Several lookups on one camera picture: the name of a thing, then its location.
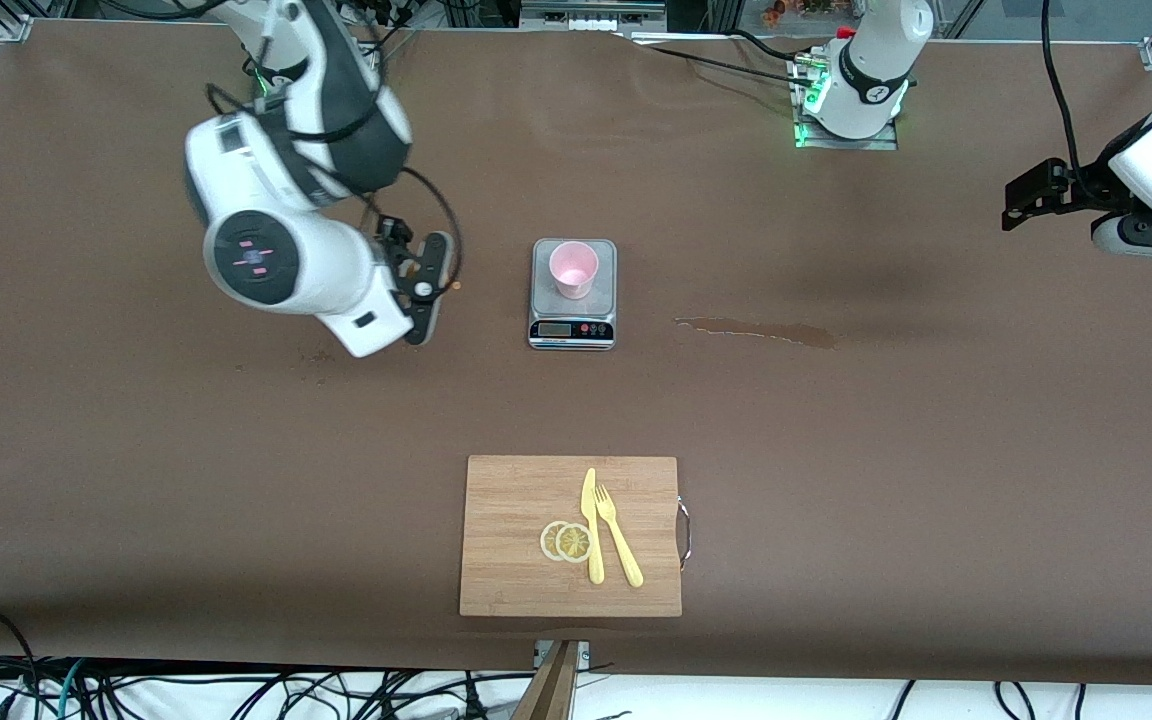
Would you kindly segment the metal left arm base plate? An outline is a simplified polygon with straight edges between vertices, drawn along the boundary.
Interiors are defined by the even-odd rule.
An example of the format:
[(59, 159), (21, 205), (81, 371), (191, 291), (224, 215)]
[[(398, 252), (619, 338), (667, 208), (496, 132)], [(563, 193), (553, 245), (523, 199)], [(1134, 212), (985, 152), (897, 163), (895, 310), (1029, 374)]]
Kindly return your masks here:
[(795, 53), (786, 61), (786, 70), (790, 77), (791, 109), (794, 109), (794, 145), (796, 149), (833, 149), (864, 151), (895, 151), (899, 149), (899, 137), (895, 118), (884, 124), (881, 131), (867, 138), (846, 138), (831, 132), (820, 123), (814, 114), (831, 88), (831, 76), (827, 58), (814, 47), (810, 53)]

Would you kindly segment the wooden post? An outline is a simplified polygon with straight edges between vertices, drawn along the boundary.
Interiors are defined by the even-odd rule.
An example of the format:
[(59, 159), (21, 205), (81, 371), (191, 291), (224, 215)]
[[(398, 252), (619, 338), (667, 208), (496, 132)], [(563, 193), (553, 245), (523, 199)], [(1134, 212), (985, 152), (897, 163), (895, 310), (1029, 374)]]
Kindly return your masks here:
[(559, 641), (547, 661), (535, 670), (509, 720), (571, 720), (577, 679), (576, 650)]

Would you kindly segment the yellow plastic knife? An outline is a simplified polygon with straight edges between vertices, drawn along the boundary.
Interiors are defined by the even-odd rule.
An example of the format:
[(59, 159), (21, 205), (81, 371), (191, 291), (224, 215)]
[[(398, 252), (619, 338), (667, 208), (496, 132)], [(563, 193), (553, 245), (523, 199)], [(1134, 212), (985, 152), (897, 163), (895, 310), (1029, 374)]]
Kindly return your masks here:
[(581, 511), (586, 520), (589, 530), (589, 555), (586, 558), (588, 577), (594, 585), (602, 584), (605, 569), (602, 547), (598, 535), (598, 515), (596, 515), (596, 469), (589, 468), (582, 483)]

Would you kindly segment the wooden cutting board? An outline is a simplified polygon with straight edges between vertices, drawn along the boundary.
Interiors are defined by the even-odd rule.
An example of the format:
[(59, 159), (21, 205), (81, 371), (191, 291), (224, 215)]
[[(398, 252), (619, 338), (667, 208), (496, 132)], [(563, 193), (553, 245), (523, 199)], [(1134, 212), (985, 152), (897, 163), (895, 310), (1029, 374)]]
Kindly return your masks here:
[[(598, 516), (605, 579), (585, 562), (552, 561), (540, 548), (550, 521), (586, 524), (589, 468), (608, 488), (644, 575), (631, 588), (607, 524)], [(677, 617), (679, 464), (673, 457), (475, 455), (468, 460), (460, 611), (467, 617)]]

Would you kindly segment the pink plastic cup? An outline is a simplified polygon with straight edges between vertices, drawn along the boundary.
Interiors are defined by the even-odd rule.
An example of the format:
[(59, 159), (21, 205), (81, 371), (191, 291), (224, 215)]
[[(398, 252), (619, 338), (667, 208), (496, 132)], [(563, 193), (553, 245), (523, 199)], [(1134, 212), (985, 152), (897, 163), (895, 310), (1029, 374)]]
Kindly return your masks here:
[(585, 300), (600, 270), (600, 259), (590, 243), (567, 240), (550, 252), (548, 270), (559, 295), (564, 300)]

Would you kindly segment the small metal bracket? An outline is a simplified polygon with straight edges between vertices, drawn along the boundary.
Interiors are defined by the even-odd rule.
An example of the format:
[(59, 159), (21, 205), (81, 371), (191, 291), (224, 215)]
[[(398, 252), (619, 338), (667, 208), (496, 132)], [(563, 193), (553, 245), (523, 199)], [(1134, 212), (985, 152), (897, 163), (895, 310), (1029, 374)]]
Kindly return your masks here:
[[(535, 643), (535, 651), (532, 651), (532, 667), (535, 670), (539, 670), (541, 665), (547, 661), (547, 655), (550, 651), (558, 647), (559, 641), (541, 639)], [(577, 673), (585, 673), (590, 667), (590, 647), (586, 641), (567, 641), (571, 647), (576, 650), (576, 669)]]

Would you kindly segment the yellow plastic fork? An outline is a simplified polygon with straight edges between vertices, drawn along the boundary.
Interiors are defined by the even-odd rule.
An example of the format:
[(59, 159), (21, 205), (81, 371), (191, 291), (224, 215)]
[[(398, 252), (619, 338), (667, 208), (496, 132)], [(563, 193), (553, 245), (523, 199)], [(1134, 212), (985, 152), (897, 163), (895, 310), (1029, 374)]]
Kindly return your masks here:
[(631, 588), (643, 588), (644, 575), (641, 570), (641, 564), (634, 556), (634, 552), (630, 547), (630, 543), (627, 541), (626, 535), (623, 535), (620, 523), (617, 523), (617, 507), (614, 505), (613, 498), (608, 488), (605, 488), (602, 484), (596, 484), (594, 487), (594, 507), (598, 511), (600, 520), (607, 524), (611, 530), (611, 536), (616, 547), (617, 559), (620, 559), (620, 564), (626, 574), (627, 583)]

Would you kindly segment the silver digital kitchen scale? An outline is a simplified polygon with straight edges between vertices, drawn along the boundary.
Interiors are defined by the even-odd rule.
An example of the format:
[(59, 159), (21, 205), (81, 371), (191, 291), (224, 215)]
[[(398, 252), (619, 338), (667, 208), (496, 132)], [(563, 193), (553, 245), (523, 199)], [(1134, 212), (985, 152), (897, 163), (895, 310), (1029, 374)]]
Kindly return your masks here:
[(600, 270), (585, 300), (564, 300), (550, 278), (550, 252), (562, 238), (532, 247), (526, 341), (539, 350), (605, 351), (617, 341), (617, 247), (609, 240), (575, 240), (594, 247)]

